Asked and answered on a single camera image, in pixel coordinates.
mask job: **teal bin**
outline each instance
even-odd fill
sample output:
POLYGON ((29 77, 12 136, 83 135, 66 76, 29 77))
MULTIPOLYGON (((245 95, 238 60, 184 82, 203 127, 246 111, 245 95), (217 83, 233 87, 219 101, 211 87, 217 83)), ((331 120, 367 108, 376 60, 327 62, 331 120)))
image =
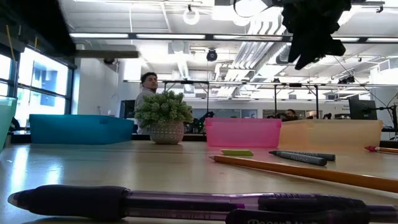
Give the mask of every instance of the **teal bin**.
POLYGON ((3 149, 6 142, 8 129, 10 128, 12 118, 15 116, 16 108, 16 98, 0 96, 0 150, 3 149))
POLYGON ((32 143, 112 144, 131 140, 134 122, 101 115, 31 114, 32 143))

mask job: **wooden table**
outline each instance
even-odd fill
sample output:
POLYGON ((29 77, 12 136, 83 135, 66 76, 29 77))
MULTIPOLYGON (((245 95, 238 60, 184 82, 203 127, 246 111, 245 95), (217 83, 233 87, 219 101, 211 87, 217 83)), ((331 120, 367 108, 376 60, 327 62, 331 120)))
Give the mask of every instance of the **wooden table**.
MULTIPOLYGON (((317 166, 272 156, 254 149, 254 159, 299 166, 317 166)), ((372 154, 362 149, 322 149, 335 153, 332 169, 398 179, 398 156, 372 154)), ((0 223, 92 223, 82 218, 49 218, 9 205, 9 194, 44 184, 120 185, 134 190, 181 192, 324 193, 360 198, 367 203, 398 204, 398 194, 380 192, 312 179, 216 164, 208 158, 219 149, 205 142, 183 142, 159 146, 131 141, 106 146, 19 145, 0 154, 0 223)), ((186 220, 127 218, 122 223, 222 223, 186 220)))

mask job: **pen grip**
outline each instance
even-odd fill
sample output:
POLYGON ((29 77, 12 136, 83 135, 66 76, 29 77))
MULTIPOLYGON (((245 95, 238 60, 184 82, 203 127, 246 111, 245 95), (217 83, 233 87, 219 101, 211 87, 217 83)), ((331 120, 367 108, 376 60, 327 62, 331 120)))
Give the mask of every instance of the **pen grip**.
POLYGON ((75 187, 45 185, 29 197, 29 211, 39 215, 86 217, 96 220, 119 220, 125 215, 121 199, 124 187, 75 187))
POLYGON ((317 213, 269 212, 235 209, 230 212, 226 224, 267 224, 267 223, 316 223, 316 224, 368 224, 367 216, 350 211, 330 210, 317 213))

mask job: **pink plastic bin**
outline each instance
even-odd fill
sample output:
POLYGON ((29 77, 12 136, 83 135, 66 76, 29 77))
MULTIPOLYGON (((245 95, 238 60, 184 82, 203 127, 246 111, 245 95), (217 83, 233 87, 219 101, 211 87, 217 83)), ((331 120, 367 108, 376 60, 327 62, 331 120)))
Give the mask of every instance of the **pink plastic bin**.
POLYGON ((279 144, 280 119, 206 118, 207 145, 211 147, 268 147, 279 144))

